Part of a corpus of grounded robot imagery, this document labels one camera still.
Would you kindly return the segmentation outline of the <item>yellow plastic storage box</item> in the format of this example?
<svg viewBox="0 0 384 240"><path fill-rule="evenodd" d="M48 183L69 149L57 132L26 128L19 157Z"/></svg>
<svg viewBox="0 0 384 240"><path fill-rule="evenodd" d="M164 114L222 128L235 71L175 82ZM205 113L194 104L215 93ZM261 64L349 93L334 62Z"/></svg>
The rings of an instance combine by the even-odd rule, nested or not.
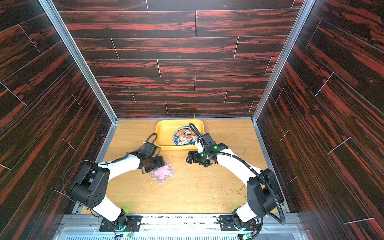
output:
<svg viewBox="0 0 384 240"><path fill-rule="evenodd" d="M204 123L198 119L162 120L156 126L155 144L162 150L197 150L195 145L176 146L174 143L174 133L181 127L188 127L189 123L193 123L202 135L205 134Z"/></svg>

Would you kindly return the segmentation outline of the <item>orange cartoon round coaster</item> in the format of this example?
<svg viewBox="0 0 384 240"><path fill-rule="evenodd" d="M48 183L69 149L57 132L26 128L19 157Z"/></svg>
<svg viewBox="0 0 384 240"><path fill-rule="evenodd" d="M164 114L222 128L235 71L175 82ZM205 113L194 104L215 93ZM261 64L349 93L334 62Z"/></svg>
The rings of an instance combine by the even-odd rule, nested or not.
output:
<svg viewBox="0 0 384 240"><path fill-rule="evenodd" d="M191 146L195 145L198 140L196 133L188 126L180 127L173 135L175 146Z"/></svg>

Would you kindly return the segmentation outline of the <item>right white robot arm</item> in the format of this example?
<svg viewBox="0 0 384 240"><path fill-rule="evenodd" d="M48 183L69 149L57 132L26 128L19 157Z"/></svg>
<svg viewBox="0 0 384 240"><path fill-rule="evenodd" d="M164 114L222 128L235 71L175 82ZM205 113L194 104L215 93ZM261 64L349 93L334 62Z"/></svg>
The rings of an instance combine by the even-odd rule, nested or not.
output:
<svg viewBox="0 0 384 240"><path fill-rule="evenodd" d="M197 163L204 167L219 164L237 176L247 188L247 201L233 211L232 222L242 230L259 220L262 225L264 216L270 215L278 223L286 223L282 210L284 196L276 175L270 169L261 170L237 156L227 145L216 142L210 134L201 135L193 123L189 127L197 134L196 151L190 151L186 162Z"/></svg>

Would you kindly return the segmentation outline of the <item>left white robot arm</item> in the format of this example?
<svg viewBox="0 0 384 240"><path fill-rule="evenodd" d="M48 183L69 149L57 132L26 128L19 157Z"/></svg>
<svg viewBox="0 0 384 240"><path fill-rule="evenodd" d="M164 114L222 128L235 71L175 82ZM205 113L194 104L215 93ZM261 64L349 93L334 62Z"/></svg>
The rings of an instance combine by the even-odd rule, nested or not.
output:
<svg viewBox="0 0 384 240"><path fill-rule="evenodd" d="M145 174L163 167L163 157L157 153L160 149L145 142L136 151L110 162L86 161L69 187L69 199L92 209L121 231L126 227L126 212L106 196L108 183L129 171L142 170Z"/></svg>

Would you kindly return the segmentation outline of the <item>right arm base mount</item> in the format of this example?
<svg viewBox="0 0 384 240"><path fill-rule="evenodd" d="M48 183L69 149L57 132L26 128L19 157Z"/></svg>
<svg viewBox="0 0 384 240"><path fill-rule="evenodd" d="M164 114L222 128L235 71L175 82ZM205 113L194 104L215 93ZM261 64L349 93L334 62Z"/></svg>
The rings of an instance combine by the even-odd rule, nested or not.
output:
<svg viewBox="0 0 384 240"><path fill-rule="evenodd" d="M221 231L252 231L255 232L260 228L259 221L250 219L247 222L243 222L237 215L236 211L233 211L230 215L220 215L217 217L217 221L220 224Z"/></svg>

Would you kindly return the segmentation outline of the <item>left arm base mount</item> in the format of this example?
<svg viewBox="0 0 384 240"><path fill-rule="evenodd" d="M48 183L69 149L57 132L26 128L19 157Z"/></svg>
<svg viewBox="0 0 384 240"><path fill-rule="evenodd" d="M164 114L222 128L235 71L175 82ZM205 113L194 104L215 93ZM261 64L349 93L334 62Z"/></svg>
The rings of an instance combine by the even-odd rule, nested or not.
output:
<svg viewBox="0 0 384 240"><path fill-rule="evenodd" d="M114 221L102 219L100 232L138 232L141 227L142 216L140 215L125 215L122 214Z"/></svg>

